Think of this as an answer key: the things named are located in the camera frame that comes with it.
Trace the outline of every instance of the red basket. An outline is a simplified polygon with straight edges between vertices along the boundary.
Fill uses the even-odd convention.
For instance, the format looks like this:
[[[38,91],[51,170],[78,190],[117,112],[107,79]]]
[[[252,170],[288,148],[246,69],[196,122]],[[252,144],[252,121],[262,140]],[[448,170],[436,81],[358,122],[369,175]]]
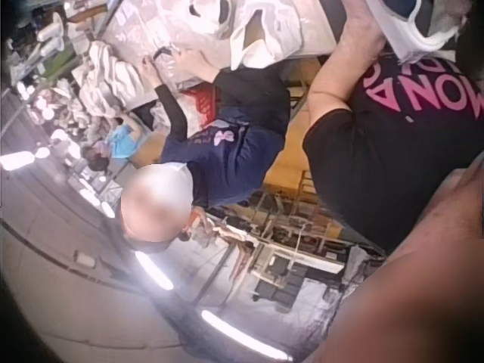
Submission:
[[[182,92],[184,95],[195,98],[197,110],[205,116],[202,129],[215,121],[216,113],[216,88],[209,83],[200,83]]]

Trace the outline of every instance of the scissors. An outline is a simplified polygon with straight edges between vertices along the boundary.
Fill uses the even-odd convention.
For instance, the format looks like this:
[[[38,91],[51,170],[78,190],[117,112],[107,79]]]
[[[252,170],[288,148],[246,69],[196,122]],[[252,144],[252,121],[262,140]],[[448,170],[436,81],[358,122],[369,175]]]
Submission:
[[[172,57],[173,56],[172,50],[180,52],[178,47],[176,47],[173,44],[170,44],[168,47],[163,46],[154,52],[153,60],[155,61],[161,54],[166,54]]]

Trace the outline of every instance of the person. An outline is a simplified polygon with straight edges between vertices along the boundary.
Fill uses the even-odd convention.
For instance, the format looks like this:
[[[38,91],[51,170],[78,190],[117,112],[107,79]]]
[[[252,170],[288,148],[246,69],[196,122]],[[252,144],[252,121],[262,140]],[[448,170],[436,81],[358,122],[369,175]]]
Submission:
[[[146,57],[140,65],[171,129],[160,164],[138,170],[139,177],[123,190],[121,214],[131,237],[152,242],[175,238],[193,206],[236,203],[260,188],[284,148],[290,120],[289,92],[274,67],[228,73],[209,64],[200,51],[173,51],[173,56],[180,70],[217,86],[221,104],[216,121],[188,138],[186,116],[152,60]],[[136,190],[141,182],[144,190]]]
[[[194,206],[191,210],[190,217],[187,220],[187,224],[178,234],[178,239],[181,242],[189,241],[191,239],[191,235],[193,234],[193,230],[197,228],[200,223],[202,224],[203,230],[206,234],[210,234],[212,232],[212,226],[206,217],[205,210],[199,206]]]
[[[365,1],[343,3],[341,41],[309,91],[303,147],[322,203],[391,253],[442,180],[484,150],[484,98],[450,61],[382,55]]]
[[[344,301],[314,363],[484,361],[484,153]]]
[[[81,148],[81,156],[93,172],[106,172],[111,158],[128,158],[143,144],[143,129],[130,115],[118,110],[116,120],[120,125],[114,126],[105,140]]]

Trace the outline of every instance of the fluorescent light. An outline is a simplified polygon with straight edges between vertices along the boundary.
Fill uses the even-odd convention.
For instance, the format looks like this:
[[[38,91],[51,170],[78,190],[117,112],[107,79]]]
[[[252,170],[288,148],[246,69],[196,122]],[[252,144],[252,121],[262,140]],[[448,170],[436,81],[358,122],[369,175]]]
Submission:
[[[103,209],[103,212],[107,217],[114,218],[116,216],[114,214],[113,208],[111,208],[111,206],[108,203],[106,202],[101,203],[101,208]]]
[[[80,178],[79,179],[79,183],[81,183],[82,185],[85,186],[85,188],[88,190],[88,191],[94,191],[94,188],[89,184],[89,182],[87,180],[85,180],[84,178]]]
[[[36,107],[41,111],[45,110],[45,108],[47,108],[47,100],[43,97],[39,97],[36,101]]]
[[[279,361],[293,360],[290,355],[272,346],[268,346],[267,344],[264,344],[245,333],[242,333],[240,330],[232,327],[230,324],[227,324],[221,318],[214,315],[212,312],[209,312],[208,310],[202,311],[202,318],[204,321],[212,325],[216,330],[223,333],[227,337],[235,340],[237,343],[242,344],[249,349],[255,350],[256,352],[265,355],[266,357],[277,359]]]
[[[51,151],[48,149],[48,147],[39,147],[39,149],[36,151],[36,158],[44,159],[48,157],[50,154],[51,154]]]
[[[52,132],[51,140],[57,140],[57,139],[61,141],[66,141],[69,139],[69,135],[63,129],[57,129],[54,132]]]
[[[0,156],[0,164],[5,170],[15,170],[22,166],[29,165],[35,161],[36,157],[30,151],[21,151]]]
[[[54,110],[52,110],[50,107],[46,107],[43,111],[42,111],[42,117],[44,117],[44,119],[46,120],[50,120],[50,119],[53,119],[55,116],[55,112]]]
[[[161,272],[161,270],[151,261],[150,257],[145,253],[140,251],[135,252],[136,258],[138,259],[144,270],[155,280],[155,282],[167,291],[173,290],[173,283],[167,276]]]
[[[22,82],[17,83],[17,90],[18,90],[18,93],[20,93],[20,96],[22,97],[22,99],[24,100],[29,99],[29,93],[27,92],[27,88]]]
[[[67,148],[67,152],[70,154],[70,156],[76,159],[81,158],[81,147],[75,142],[70,143],[69,147]]]
[[[101,201],[91,191],[88,191],[87,189],[81,189],[79,191],[79,194],[81,194],[82,197],[84,197],[84,199],[86,199],[93,206],[101,205]]]

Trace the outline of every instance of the white mask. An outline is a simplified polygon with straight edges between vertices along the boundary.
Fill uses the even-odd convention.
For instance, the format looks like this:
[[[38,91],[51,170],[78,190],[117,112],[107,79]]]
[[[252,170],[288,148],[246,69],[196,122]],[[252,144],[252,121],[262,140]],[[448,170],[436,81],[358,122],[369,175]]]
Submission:
[[[173,208],[184,218],[191,213],[194,181],[187,164],[152,164],[138,170],[140,182],[154,200]]]

